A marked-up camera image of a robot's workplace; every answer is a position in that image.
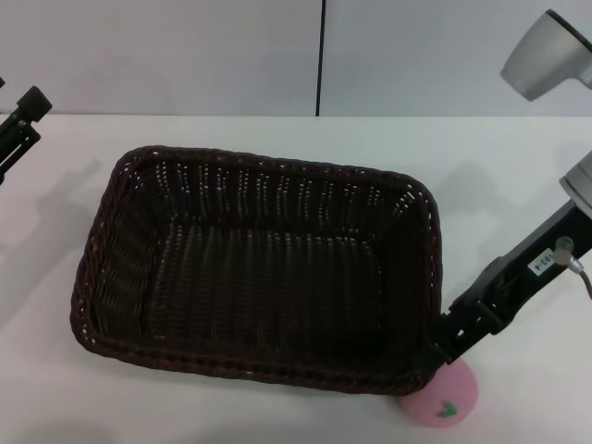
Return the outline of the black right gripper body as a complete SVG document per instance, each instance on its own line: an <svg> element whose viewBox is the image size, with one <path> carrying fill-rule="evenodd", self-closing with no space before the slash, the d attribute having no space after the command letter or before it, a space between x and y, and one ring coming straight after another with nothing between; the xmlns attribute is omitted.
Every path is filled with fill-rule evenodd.
<svg viewBox="0 0 592 444"><path fill-rule="evenodd" d="M509 253L485 269L482 301L500 320L512 320L537 292L565 270L553 258L557 243L579 259L591 250L591 219L568 201Z"/></svg>

